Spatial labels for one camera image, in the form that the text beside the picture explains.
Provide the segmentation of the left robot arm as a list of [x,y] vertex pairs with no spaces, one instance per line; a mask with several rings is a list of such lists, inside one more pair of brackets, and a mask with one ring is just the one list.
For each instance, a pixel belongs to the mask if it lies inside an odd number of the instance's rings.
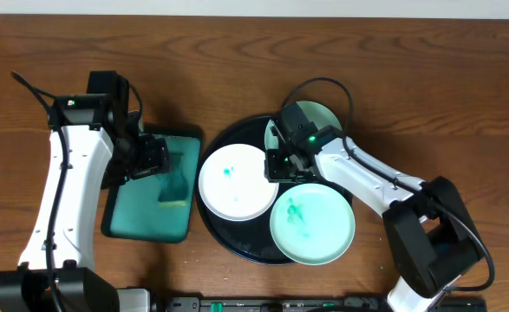
[[0,271],[2,311],[158,311],[148,289],[117,289],[95,273],[100,193],[168,172],[165,140],[146,134],[136,88],[113,70],[93,71],[83,94],[55,95],[13,73],[44,107],[50,157],[31,237],[15,270]]

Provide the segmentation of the black round tray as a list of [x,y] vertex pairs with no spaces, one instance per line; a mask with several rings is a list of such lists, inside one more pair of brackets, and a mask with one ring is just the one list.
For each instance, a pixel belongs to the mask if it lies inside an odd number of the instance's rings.
[[[251,117],[226,129],[208,147],[207,154],[203,159],[202,165],[210,154],[220,147],[231,144],[247,144],[255,146],[265,152],[264,131],[269,120],[270,119],[267,116]],[[278,184],[278,194],[271,207],[261,216],[244,222],[227,221],[211,213],[203,203],[197,187],[199,195],[199,212],[207,229],[212,233],[216,240],[229,251],[255,263],[293,263],[294,261],[284,255],[275,245],[270,231],[270,217],[273,205],[279,196],[290,188],[302,184]],[[340,192],[351,205],[351,194],[329,183],[323,183],[321,185],[329,186]]]

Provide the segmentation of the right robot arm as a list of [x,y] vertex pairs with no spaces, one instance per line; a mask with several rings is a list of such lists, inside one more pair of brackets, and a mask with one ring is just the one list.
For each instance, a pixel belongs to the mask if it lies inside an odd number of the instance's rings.
[[360,149],[333,126],[270,127],[271,182],[325,181],[342,187],[383,221],[400,278],[382,311],[431,311],[480,260],[490,262],[454,184],[399,172]]

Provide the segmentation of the green yellow sponge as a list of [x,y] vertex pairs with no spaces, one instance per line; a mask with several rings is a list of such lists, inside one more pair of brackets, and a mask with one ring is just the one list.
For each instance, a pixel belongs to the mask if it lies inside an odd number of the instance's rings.
[[183,173],[182,158],[181,153],[171,153],[170,170],[157,176],[160,183],[159,206],[183,206],[186,204],[189,186]]

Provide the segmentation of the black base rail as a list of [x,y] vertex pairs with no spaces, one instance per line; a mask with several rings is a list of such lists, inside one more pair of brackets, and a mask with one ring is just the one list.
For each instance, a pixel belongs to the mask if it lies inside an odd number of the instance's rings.
[[[199,299],[198,297],[174,297],[157,301],[153,311],[165,312],[304,312],[321,307],[347,307],[354,311],[390,311],[384,299],[377,296],[347,297],[343,299]],[[480,298],[454,298],[443,301],[438,312],[487,312],[486,302]]]

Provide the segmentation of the mint green plate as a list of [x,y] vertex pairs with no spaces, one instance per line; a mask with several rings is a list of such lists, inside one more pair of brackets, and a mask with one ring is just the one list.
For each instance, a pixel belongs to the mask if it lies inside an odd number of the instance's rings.
[[[315,123],[318,130],[328,125],[342,130],[342,125],[339,119],[326,106],[314,101],[298,101],[297,105],[303,110],[306,117]],[[278,137],[271,131],[271,128],[274,126],[275,123],[272,120],[269,120],[265,128],[264,148],[266,150],[279,148]]]
[[326,185],[302,184],[276,200],[270,231],[275,245],[292,261],[324,265],[337,260],[350,247],[356,220],[340,192]]

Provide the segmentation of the white plate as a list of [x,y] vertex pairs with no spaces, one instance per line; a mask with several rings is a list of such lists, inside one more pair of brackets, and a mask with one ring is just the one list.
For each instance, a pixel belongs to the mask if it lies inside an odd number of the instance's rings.
[[207,209],[232,222],[252,220],[275,201],[279,184],[264,173],[265,153],[251,145],[231,144],[210,154],[199,173],[198,190]]

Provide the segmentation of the black rectangular water tray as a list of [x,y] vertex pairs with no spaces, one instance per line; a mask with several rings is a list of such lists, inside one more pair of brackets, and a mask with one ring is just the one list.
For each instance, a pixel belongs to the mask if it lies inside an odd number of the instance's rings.
[[166,140],[169,155],[181,153],[182,169],[188,182],[186,204],[159,206],[160,183],[155,174],[129,180],[109,190],[101,221],[106,237],[151,241],[167,244],[182,242],[187,235],[193,206],[203,133],[198,126],[163,127],[145,125],[145,133]]

